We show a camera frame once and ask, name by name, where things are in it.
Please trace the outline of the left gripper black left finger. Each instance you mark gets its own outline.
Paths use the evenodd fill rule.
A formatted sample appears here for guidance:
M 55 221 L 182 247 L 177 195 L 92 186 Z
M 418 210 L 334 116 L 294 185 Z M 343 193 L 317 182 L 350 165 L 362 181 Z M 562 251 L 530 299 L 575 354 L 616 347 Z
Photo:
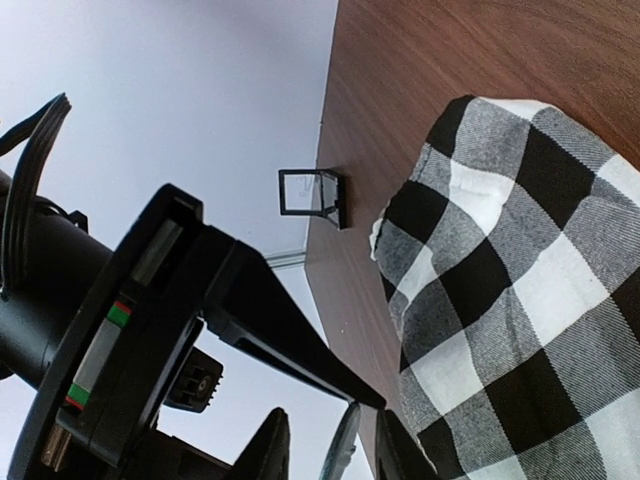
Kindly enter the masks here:
M 287 480 L 290 426 L 286 412 L 274 408 L 229 471 L 230 479 Z

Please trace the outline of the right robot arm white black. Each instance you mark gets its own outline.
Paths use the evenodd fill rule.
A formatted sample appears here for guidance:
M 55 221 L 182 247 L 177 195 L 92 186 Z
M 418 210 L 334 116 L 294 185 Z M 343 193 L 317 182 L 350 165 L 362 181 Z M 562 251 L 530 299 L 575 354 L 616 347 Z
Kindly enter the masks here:
M 380 410 L 384 398 L 325 345 L 264 257 L 162 186 L 115 249 L 86 217 L 38 194 L 70 113 L 59 94 L 7 131 L 1 178 L 1 374 L 36 391 L 12 479 L 284 479 L 286 412 L 272 410 L 232 465 L 158 429 L 162 407 L 204 411 L 221 365 L 203 331 L 305 384 Z

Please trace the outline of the right aluminium corner post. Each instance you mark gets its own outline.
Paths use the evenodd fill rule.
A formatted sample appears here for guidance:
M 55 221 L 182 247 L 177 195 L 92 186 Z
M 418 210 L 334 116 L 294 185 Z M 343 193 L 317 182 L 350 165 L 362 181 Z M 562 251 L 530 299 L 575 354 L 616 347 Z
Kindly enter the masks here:
M 303 265 L 305 263 L 306 252 L 304 250 L 301 250 L 271 254 L 266 256 L 265 260 L 269 267 L 272 269 L 295 267 L 297 265 Z

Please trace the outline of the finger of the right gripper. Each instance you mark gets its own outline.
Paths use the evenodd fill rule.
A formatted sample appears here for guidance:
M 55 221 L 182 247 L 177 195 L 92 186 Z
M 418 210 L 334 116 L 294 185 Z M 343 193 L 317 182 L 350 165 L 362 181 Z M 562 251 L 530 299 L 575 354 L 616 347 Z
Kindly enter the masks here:
M 262 255 L 231 239 L 210 244 L 207 328 L 231 347 L 334 397 L 374 409 L 386 400 L 324 343 Z

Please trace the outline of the black white checkered shirt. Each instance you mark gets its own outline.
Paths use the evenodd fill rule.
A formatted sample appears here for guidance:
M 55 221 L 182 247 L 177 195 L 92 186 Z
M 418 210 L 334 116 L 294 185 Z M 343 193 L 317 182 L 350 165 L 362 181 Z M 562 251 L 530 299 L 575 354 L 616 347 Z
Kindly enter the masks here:
M 639 173 L 534 100 L 464 96 L 370 237 L 408 430 L 443 479 L 639 475 Z

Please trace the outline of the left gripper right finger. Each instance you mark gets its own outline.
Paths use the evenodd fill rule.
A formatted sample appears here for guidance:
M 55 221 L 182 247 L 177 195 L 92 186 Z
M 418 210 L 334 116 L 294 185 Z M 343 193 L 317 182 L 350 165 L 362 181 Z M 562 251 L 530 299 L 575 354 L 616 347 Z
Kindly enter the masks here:
M 376 415 L 376 478 L 381 480 L 438 480 L 436 470 L 391 410 Z

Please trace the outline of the round silver brooch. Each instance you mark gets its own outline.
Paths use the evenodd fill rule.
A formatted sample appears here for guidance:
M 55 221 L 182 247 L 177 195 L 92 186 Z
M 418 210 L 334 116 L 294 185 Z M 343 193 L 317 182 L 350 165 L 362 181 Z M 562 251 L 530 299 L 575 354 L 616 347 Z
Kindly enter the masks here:
M 320 480 L 340 480 L 356 451 L 356 437 L 361 423 L 361 407 L 351 402 L 342 416 L 327 451 Z

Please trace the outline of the small black brooch box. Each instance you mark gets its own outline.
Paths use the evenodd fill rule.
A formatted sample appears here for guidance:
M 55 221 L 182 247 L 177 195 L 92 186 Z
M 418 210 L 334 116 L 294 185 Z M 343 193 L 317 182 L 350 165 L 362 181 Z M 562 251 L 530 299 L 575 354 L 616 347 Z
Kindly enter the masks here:
M 338 230 L 346 229 L 346 177 L 331 169 L 278 171 L 279 211 L 282 216 L 315 217 Z

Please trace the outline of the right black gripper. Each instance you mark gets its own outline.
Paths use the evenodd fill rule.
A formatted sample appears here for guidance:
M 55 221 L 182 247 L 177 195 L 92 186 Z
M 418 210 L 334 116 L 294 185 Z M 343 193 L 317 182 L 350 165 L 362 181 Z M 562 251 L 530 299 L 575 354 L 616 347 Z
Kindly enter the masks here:
M 37 390 L 14 468 L 213 468 L 159 410 L 203 328 L 199 200 L 161 187 L 115 250 L 59 214 L 30 223 L 9 297 L 9 367 Z

